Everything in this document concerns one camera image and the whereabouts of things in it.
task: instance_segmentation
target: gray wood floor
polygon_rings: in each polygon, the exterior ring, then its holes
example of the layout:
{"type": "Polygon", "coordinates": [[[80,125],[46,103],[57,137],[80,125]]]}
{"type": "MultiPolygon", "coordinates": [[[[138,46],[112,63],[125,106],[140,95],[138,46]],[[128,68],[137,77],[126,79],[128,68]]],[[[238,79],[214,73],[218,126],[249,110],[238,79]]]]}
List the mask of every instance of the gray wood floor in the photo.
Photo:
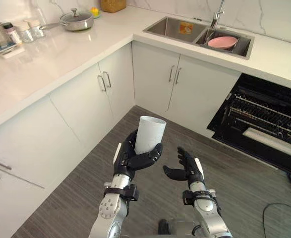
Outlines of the gray wood floor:
{"type": "MultiPolygon", "coordinates": [[[[139,117],[153,113],[134,107],[71,174],[43,202],[13,238],[88,238],[103,195],[112,180],[116,146],[137,129],[139,117]]],[[[262,210],[268,203],[291,205],[291,184],[284,172],[168,121],[164,151],[158,163],[138,171],[140,191],[131,202],[123,235],[153,235],[161,218],[191,220],[190,206],[182,203],[185,182],[169,180],[162,166],[178,167],[177,146],[200,158],[207,188],[216,189],[223,219],[235,238],[262,238],[262,210]]],[[[266,212],[267,238],[291,238],[291,209],[270,207],[266,212]]]]}

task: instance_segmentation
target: bottle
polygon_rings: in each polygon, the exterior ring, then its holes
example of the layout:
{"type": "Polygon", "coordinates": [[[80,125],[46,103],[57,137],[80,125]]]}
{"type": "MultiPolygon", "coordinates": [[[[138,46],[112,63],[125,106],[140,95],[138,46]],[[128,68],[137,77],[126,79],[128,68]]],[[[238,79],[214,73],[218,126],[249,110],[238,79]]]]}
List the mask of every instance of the bottle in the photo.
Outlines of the bottle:
{"type": "Polygon", "coordinates": [[[16,27],[23,42],[30,43],[35,40],[27,22],[17,21],[17,22],[14,22],[13,25],[16,27]]]}
{"type": "Polygon", "coordinates": [[[22,41],[20,36],[17,34],[14,26],[12,25],[11,22],[6,22],[2,24],[3,28],[5,29],[6,33],[8,36],[11,38],[11,40],[17,44],[17,45],[22,45],[22,41]]]}
{"type": "Polygon", "coordinates": [[[44,32],[40,29],[41,23],[38,19],[30,18],[24,21],[27,22],[28,25],[31,27],[33,36],[35,36],[36,38],[42,38],[45,36],[44,32]]]}

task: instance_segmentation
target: paper cup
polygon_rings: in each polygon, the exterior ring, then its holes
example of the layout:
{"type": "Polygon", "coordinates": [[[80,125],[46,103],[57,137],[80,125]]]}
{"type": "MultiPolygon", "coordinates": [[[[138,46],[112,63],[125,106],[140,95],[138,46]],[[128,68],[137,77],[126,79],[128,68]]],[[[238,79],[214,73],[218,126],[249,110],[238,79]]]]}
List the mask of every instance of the paper cup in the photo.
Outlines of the paper cup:
{"type": "Polygon", "coordinates": [[[165,126],[166,121],[161,119],[147,116],[140,117],[135,153],[139,155],[153,150],[162,141],[165,126]]]}

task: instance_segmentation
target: cabinet door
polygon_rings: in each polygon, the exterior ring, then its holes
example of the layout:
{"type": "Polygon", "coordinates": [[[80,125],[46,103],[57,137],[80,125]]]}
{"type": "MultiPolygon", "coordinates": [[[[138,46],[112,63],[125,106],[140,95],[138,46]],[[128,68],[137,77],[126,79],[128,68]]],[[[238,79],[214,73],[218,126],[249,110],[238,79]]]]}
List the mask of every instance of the cabinet door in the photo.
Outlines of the cabinet door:
{"type": "Polygon", "coordinates": [[[90,152],[112,128],[113,117],[98,64],[50,94],[67,125],[90,152]]]}
{"type": "Polygon", "coordinates": [[[44,189],[0,171],[0,238],[11,237],[41,204],[44,189]]]}
{"type": "Polygon", "coordinates": [[[178,70],[167,117],[211,137],[206,128],[241,73],[183,55],[178,70]]]}
{"type": "Polygon", "coordinates": [[[0,169],[42,187],[66,177],[82,150],[49,97],[0,126],[0,169]]]}
{"type": "Polygon", "coordinates": [[[136,104],[164,116],[173,89],[179,54],[132,43],[136,104]]]}
{"type": "Polygon", "coordinates": [[[100,61],[99,66],[116,124],[134,106],[131,44],[100,61]]]}

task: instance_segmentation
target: sticker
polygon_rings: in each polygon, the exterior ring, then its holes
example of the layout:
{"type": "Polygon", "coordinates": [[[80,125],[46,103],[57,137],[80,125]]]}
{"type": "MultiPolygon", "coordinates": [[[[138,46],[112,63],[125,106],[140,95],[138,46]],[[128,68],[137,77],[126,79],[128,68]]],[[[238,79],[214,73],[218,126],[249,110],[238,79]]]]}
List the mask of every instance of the sticker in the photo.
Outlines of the sticker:
{"type": "Polygon", "coordinates": [[[181,21],[179,25],[179,32],[181,34],[191,34],[193,31],[194,24],[181,21]]]}

